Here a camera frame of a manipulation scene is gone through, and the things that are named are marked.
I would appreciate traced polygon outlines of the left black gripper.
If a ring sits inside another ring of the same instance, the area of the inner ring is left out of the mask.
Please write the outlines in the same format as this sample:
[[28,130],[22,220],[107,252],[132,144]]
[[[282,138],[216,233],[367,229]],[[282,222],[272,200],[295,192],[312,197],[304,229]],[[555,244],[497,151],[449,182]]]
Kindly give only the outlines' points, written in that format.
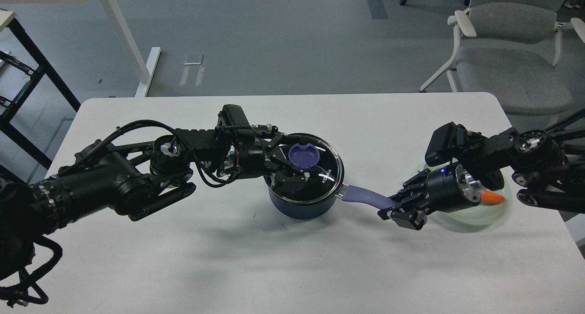
[[270,191],[280,197],[294,198],[305,189],[310,172],[274,166],[315,166],[316,138],[309,133],[290,133],[272,139],[255,133],[237,133],[233,146],[237,151],[233,177],[270,175]]

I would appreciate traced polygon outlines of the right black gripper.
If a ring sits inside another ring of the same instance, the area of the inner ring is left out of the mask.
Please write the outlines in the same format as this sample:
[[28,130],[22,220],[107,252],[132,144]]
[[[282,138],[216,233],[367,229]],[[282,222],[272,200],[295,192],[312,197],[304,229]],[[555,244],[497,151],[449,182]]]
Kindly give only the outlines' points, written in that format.
[[[389,199],[391,206],[379,210],[378,216],[382,220],[391,219],[400,227],[420,230],[432,212],[452,213],[478,206],[481,185],[462,164],[449,164],[436,170],[420,171]],[[412,204],[428,204],[428,210],[420,210]]]

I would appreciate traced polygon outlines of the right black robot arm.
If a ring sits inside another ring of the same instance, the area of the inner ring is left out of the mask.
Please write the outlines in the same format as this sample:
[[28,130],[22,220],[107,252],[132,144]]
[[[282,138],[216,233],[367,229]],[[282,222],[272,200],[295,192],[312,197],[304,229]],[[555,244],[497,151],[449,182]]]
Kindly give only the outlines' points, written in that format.
[[501,169],[513,169],[521,187],[516,197],[531,207],[584,212],[584,147],[567,144],[584,137],[581,128],[567,126],[584,118],[584,111],[547,129],[519,133],[514,128],[491,137],[449,122],[436,129],[425,154],[428,166],[403,183],[394,204],[378,215],[398,226],[420,230],[426,216],[476,207],[481,191],[504,188]]

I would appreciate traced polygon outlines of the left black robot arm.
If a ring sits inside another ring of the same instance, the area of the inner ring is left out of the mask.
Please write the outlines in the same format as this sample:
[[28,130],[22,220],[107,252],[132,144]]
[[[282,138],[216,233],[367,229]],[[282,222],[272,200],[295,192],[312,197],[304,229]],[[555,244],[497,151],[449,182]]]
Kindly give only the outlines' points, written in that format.
[[299,135],[271,125],[219,122],[214,129],[179,129],[138,120],[76,153],[74,164],[38,183],[2,174],[1,279],[17,274],[19,282],[2,287],[1,299],[10,307],[47,303],[37,282],[63,255],[50,233],[103,208],[134,222],[146,218],[194,193],[194,172],[214,188],[268,176],[287,191],[303,189],[319,155],[289,156],[282,144],[309,148]]

